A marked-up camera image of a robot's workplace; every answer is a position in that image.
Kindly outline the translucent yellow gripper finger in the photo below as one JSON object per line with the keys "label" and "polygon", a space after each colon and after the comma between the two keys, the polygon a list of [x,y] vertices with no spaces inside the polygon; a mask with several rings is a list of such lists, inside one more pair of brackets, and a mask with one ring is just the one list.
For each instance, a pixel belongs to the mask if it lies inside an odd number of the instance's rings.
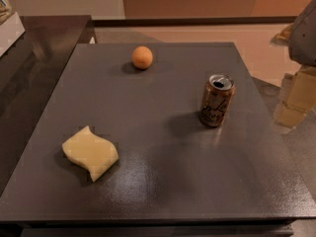
{"label": "translucent yellow gripper finger", "polygon": [[302,65],[294,75],[285,73],[278,96],[275,122],[288,128],[298,126],[316,106],[316,68]]}

